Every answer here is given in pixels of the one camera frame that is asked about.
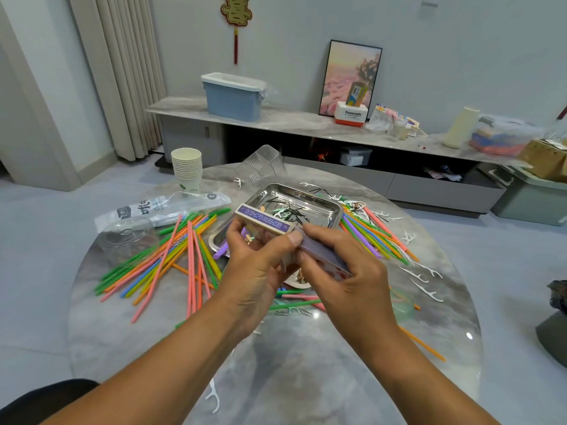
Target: purple straw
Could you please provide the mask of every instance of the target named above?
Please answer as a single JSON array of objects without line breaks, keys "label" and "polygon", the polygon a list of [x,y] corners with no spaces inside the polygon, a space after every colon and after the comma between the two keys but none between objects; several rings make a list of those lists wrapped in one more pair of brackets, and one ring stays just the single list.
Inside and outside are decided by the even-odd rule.
[{"label": "purple straw", "polygon": [[368,240],[366,240],[365,237],[358,232],[358,229],[354,228],[351,221],[349,221],[344,216],[343,216],[343,221],[351,228],[353,233],[358,237],[358,240],[360,240],[362,242],[362,244],[364,244],[366,246],[366,248],[372,252],[372,255],[374,255],[378,259],[382,259],[380,254],[372,247],[372,245],[370,243],[368,243]]},{"label": "purple straw", "polygon": [[[246,235],[246,228],[242,228],[240,235],[243,237]],[[213,259],[218,259],[222,257],[225,253],[228,252],[228,250],[229,250],[229,242],[225,241],[223,246],[216,252],[215,255],[213,255]]]}]

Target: bin handle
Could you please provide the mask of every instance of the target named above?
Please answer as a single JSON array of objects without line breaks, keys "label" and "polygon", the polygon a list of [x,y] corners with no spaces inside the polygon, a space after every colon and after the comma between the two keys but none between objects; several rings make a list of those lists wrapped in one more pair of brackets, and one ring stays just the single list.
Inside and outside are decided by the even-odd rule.
[{"label": "bin handle", "polygon": [[501,178],[498,174],[496,174],[496,170],[489,170],[488,174],[490,174],[493,178],[495,178],[496,180],[498,180],[499,182],[502,183],[502,185],[504,186],[510,186],[512,184],[512,182],[514,182],[514,178],[510,179],[510,182],[506,182],[503,178]]}]

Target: pink flower painting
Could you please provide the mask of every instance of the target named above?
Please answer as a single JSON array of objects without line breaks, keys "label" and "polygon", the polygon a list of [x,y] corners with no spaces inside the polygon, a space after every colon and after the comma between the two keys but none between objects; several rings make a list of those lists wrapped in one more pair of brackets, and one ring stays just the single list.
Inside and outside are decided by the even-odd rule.
[{"label": "pink flower painting", "polygon": [[334,116],[338,101],[346,101],[353,82],[368,86],[362,103],[368,107],[380,63],[381,48],[332,40],[319,114]]}]

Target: forearm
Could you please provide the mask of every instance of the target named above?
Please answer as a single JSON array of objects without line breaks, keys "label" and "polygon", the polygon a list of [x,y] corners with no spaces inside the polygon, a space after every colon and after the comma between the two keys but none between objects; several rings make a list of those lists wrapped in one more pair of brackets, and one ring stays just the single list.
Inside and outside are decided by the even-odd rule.
[{"label": "forearm", "polygon": [[439,371],[402,332],[391,334],[361,358],[408,424],[497,424]]},{"label": "forearm", "polygon": [[182,423],[236,346],[236,324],[222,300],[211,299],[178,330],[45,425]]}]

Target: metal tray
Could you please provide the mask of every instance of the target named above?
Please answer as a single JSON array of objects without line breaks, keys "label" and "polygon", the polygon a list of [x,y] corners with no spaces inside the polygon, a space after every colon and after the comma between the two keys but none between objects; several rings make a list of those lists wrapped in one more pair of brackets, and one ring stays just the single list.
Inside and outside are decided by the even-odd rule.
[{"label": "metal tray", "polygon": [[[343,207],[339,203],[281,184],[267,185],[252,195],[250,200],[246,201],[246,204],[258,209],[264,206],[266,210],[281,208],[282,205],[280,203],[267,203],[272,198],[279,198],[281,201],[289,202],[294,207],[303,207],[301,213],[307,216],[314,225],[335,228],[343,216]],[[229,219],[223,227],[210,235],[209,246],[214,251],[221,248],[231,220]]]}]

